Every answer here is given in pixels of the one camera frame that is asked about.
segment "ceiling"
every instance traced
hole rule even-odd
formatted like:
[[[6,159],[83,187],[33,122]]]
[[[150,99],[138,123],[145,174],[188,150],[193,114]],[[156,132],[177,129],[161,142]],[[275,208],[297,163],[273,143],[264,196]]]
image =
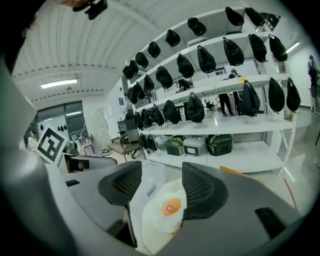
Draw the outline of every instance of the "ceiling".
[[[108,0],[95,20],[46,1],[28,31],[13,77],[37,109],[108,94],[132,59],[160,33],[192,16],[243,6],[239,0]],[[77,84],[41,84],[78,78]]]

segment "green container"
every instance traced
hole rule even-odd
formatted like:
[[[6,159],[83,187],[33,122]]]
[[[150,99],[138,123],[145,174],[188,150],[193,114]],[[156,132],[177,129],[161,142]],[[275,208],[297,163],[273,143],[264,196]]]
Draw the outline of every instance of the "green container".
[[[184,136],[174,136],[169,139],[164,145],[166,153],[173,156],[182,156],[184,154]]]
[[[206,138],[207,149],[212,156],[222,156],[232,151],[233,137],[231,134],[209,135]]]

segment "white shelf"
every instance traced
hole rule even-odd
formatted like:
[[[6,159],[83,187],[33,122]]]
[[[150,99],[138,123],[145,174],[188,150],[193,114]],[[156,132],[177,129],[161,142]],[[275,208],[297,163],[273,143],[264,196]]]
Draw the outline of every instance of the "white shelf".
[[[208,160],[208,154],[202,156],[192,156],[184,154],[176,156],[167,154],[167,151],[158,150],[149,155],[148,159],[157,163],[181,168],[183,162],[191,162],[199,165],[206,165]]]
[[[180,121],[178,124],[170,122],[163,126],[152,126],[140,131],[146,135],[220,135],[220,134],[248,134],[292,129],[294,123],[277,119],[277,116],[258,114],[255,117],[246,115],[216,117],[204,119],[202,123]]]
[[[142,111],[143,109],[151,109],[154,104],[158,108],[162,108],[168,100],[172,101],[174,104],[184,103],[189,100],[190,93],[194,93],[199,98],[209,97],[216,94],[228,93],[228,92],[237,92],[242,91],[244,88],[244,80],[248,80],[252,86],[257,89],[269,84],[270,78],[274,78],[276,81],[287,80],[287,74],[278,74],[267,75],[267,74],[257,74],[248,77],[237,77],[228,80],[217,81],[216,83],[202,85],[193,89],[189,89],[183,92],[176,93],[174,95],[159,99],[155,102],[147,104],[145,106],[139,107],[136,109],[137,112]]]
[[[207,166],[224,166],[239,173],[254,173],[281,168],[284,163],[263,141],[233,144],[232,152],[220,156],[209,155]]]
[[[242,16],[245,15],[244,7],[232,7],[232,9],[240,13]],[[208,39],[220,37],[225,32],[242,30],[242,26],[234,26],[229,22],[224,8],[205,12],[194,17],[198,18],[199,21],[206,26],[207,31],[204,35],[202,35],[202,37],[207,37]],[[169,58],[175,53],[180,52],[185,48],[187,48],[187,45],[186,45],[187,42],[198,38],[198,36],[196,36],[192,32],[192,30],[188,27],[187,19],[170,27],[169,29],[179,34],[181,39],[180,43],[175,47],[171,47],[166,42],[166,36],[168,31],[168,29],[166,29],[162,34],[160,34],[159,36],[157,36],[155,39],[152,40],[156,42],[161,49],[161,54],[157,58],[153,58],[148,54],[147,50],[148,50],[149,44],[147,44],[140,51],[144,53],[144,55],[149,61],[149,65],[147,68],[143,69],[141,66],[139,66],[141,70],[144,70],[144,71],[150,70],[154,66],[158,65],[160,62],[164,61],[166,58]]]
[[[253,58],[253,51],[248,37],[249,34],[250,33],[238,33],[225,36],[226,38],[234,41],[242,49],[245,60]],[[269,33],[267,32],[259,32],[255,34],[259,36],[264,42],[268,39],[269,35]],[[204,47],[215,58],[217,67],[220,67],[228,63],[227,56],[224,50],[224,40],[222,36],[201,42],[166,58],[165,60],[151,68],[148,72],[146,72],[146,75],[149,75],[151,77],[154,83],[155,90],[162,88],[161,84],[156,79],[156,72],[159,66],[165,67],[174,81],[182,78],[182,75],[179,73],[177,65],[177,57],[179,54],[185,56],[192,63],[195,73],[197,71],[200,71],[200,66],[198,62],[198,45]],[[144,79],[145,75],[138,78],[135,82],[132,83],[131,86],[134,86],[136,82],[138,82],[143,88],[145,86]]]
[[[243,142],[233,144],[231,153],[213,156],[169,155],[166,151],[158,150],[148,158],[150,161],[182,167],[183,162],[191,162],[199,165],[220,169],[220,166],[230,168],[239,173],[255,173],[278,169],[283,166],[281,159],[263,141]]]

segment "fluorescent light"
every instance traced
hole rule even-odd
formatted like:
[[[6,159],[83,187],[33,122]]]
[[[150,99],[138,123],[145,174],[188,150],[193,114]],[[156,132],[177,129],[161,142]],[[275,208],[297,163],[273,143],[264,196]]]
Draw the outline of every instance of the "fluorescent light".
[[[300,42],[295,42],[288,50],[286,50],[286,53],[291,52],[294,48],[296,48]]]
[[[53,118],[49,118],[49,119],[44,120],[43,122],[50,121],[50,120],[52,120],[52,119],[53,119]]]
[[[70,84],[76,84],[76,83],[77,83],[77,79],[72,79],[72,80],[64,80],[59,82],[50,82],[50,83],[42,84],[41,87],[42,89],[45,89],[45,88],[54,87],[54,86],[70,85]]]
[[[73,112],[73,113],[69,113],[69,114],[66,114],[66,116],[73,116],[73,115],[76,115],[76,114],[81,114],[82,111],[78,111],[78,112]]]

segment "shelving unit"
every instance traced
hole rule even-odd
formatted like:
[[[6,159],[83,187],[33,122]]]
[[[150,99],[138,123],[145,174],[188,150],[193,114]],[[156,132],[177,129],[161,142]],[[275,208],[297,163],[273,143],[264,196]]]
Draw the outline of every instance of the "shelving unit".
[[[283,162],[263,141],[235,143],[231,153],[214,156],[168,155],[158,150],[149,156],[149,160],[169,166],[182,167],[183,162],[210,166],[219,169],[228,167],[239,173],[254,173],[281,168]]]
[[[145,135],[209,135],[209,134],[248,134],[269,132],[276,130],[292,129],[294,124],[287,120],[267,115],[258,114],[256,117],[246,115],[208,118],[202,123],[180,121],[178,124],[171,122],[163,126],[152,126],[140,131]]]
[[[239,173],[254,173],[281,168],[284,163],[264,141],[233,144],[232,152],[220,156],[209,155],[207,166],[228,167]]]
[[[244,88],[244,80],[248,80],[255,89],[258,89],[267,85],[271,77],[276,81],[283,81],[288,79],[287,74],[275,73],[273,75],[258,74],[258,75],[248,76],[248,77],[238,77],[238,78],[233,78],[228,80],[222,80],[214,84],[202,85],[193,89],[176,93],[169,97],[159,99],[155,102],[152,102],[150,104],[137,108],[136,111],[140,112],[143,109],[147,109],[147,110],[151,109],[154,106],[154,104],[158,108],[162,108],[168,100],[172,101],[174,104],[184,103],[189,100],[190,93],[194,93],[199,98],[204,98],[212,95],[218,95],[221,92],[230,93],[230,92],[241,91]]]
[[[243,7],[232,8],[244,15]],[[148,45],[141,50],[141,52],[143,52],[149,60],[150,68],[147,68],[146,74],[149,75],[154,82],[154,90],[162,88],[161,84],[156,79],[156,71],[159,66],[163,66],[169,71],[173,81],[176,81],[182,77],[178,71],[178,54],[184,55],[191,62],[195,70],[195,74],[200,71],[197,53],[198,45],[206,48],[209,53],[214,56],[217,67],[228,64],[228,60],[224,51],[223,37],[221,35],[227,31],[242,30],[242,27],[232,26],[228,21],[224,9],[203,13],[201,15],[198,15],[197,18],[199,18],[199,20],[206,25],[207,33],[209,34],[204,34],[204,36],[206,36],[208,40],[187,48],[187,41],[193,40],[197,37],[188,28],[187,20],[185,20],[170,28],[171,30],[176,31],[181,37],[181,42],[176,47],[170,47],[169,44],[166,43],[166,30],[164,33],[153,40],[158,43],[161,49],[161,54],[159,57],[154,59],[148,55]],[[213,29],[213,23],[219,24],[219,26],[214,26]],[[264,42],[268,40],[270,30],[267,27],[265,27],[265,31],[267,32],[254,32],[255,27],[252,25],[252,31]],[[225,37],[234,41],[242,49],[245,60],[253,60],[254,56],[248,35],[249,33],[243,32],[227,35]],[[241,91],[244,86],[244,80],[248,80],[255,89],[262,89],[263,99],[260,99],[260,101],[264,106],[263,114],[258,114],[256,117],[243,115],[205,118],[202,123],[194,123],[192,121],[181,121],[176,125],[173,125],[172,123],[165,123],[162,126],[155,125],[149,128],[145,128],[144,130],[139,130],[139,133],[144,135],[151,134],[153,136],[206,136],[263,132],[262,141],[234,143],[232,152],[221,156],[212,156],[209,153],[199,157],[185,154],[181,156],[174,156],[168,155],[167,152],[163,150],[158,150],[148,155],[147,151],[144,149],[146,158],[149,161],[163,163],[179,168],[182,167],[183,162],[191,162],[201,165],[207,165],[214,168],[220,168],[220,166],[224,166],[241,173],[262,172],[267,170],[280,169],[279,174],[283,171],[286,171],[290,175],[285,166],[288,162],[294,143],[297,126],[297,116],[293,114],[292,121],[287,121],[284,120],[283,112],[281,112],[280,114],[276,114],[272,110],[270,110],[268,103],[268,86],[271,77],[280,82],[287,80],[288,77],[292,76],[288,65],[286,65],[288,74],[277,73],[270,52],[267,52],[266,59],[268,61],[264,63],[255,62],[256,71],[258,73],[257,75],[238,77],[234,79],[211,82],[202,86],[196,86],[195,88],[189,89],[187,91],[161,98],[151,104],[147,104],[138,109],[136,109],[136,106],[133,105],[133,111],[135,112],[140,112],[143,109],[151,109],[154,104],[159,109],[161,109],[168,100],[171,100],[177,106],[187,102],[190,97],[190,93],[194,93],[199,98],[205,98],[223,93]],[[136,80],[136,82],[138,82],[142,88],[144,87],[144,78],[145,76],[143,75]],[[136,82],[133,82],[131,84],[131,81],[128,80],[129,87],[134,86]],[[286,140],[283,133],[283,130],[287,129],[291,130],[289,141]],[[282,139],[284,140],[284,144],[287,149],[286,156],[283,161],[277,155]]]
[[[242,16],[245,15],[245,8],[244,7],[233,7],[233,10],[240,13]],[[227,31],[241,31],[242,26],[234,26],[232,25],[226,15],[225,9],[217,9],[213,11],[208,11],[202,13],[200,15],[194,16],[198,18],[201,23],[203,23],[208,29],[207,32],[203,35],[208,39],[214,39],[221,36],[224,32]],[[214,26],[214,29],[209,29],[212,24],[217,24]],[[152,41],[156,42],[161,49],[161,53],[157,58],[153,58],[148,54],[148,47],[147,44],[140,52],[142,52],[149,61],[149,66],[143,69],[141,66],[141,70],[149,71],[154,66],[158,65],[160,62],[164,61],[165,59],[169,58],[170,56],[174,55],[177,52],[180,52],[187,48],[187,42],[197,39],[196,36],[188,27],[188,20],[184,20],[177,25],[170,28],[171,30],[175,31],[180,36],[180,43],[175,47],[171,47],[166,42],[167,31],[164,31],[162,34],[157,36]]]
[[[237,34],[230,34],[226,35],[227,39],[230,39],[234,41],[243,51],[244,59],[245,60],[251,60],[253,58],[253,51],[249,42],[249,35],[250,33],[237,33]],[[267,32],[259,32],[255,33],[257,36],[259,36],[264,42],[268,39],[269,33]],[[149,75],[154,83],[154,90],[162,88],[161,84],[156,79],[156,72],[158,67],[163,66],[165,67],[173,81],[176,81],[180,78],[182,78],[182,75],[179,73],[178,65],[177,65],[177,58],[178,55],[181,54],[185,56],[193,65],[194,70],[200,71],[200,66],[198,62],[198,46],[204,47],[215,59],[216,66],[220,67],[222,65],[228,64],[227,56],[225,54],[224,50],[224,39],[223,36],[219,36],[204,42],[201,42],[199,44],[193,45],[189,48],[186,48],[157,64],[153,68],[151,68],[148,72],[146,72],[146,75]],[[136,82],[138,82],[141,87],[143,88],[145,86],[144,82],[145,76],[141,76],[138,78],[135,82],[132,83],[134,86]]]
[[[191,162],[199,165],[206,165],[208,160],[208,154],[202,156],[191,156],[191,155],[170,155],[166,151],[158,150],[149,155],[149,160],[169,166],[182,167],[183,162]]]

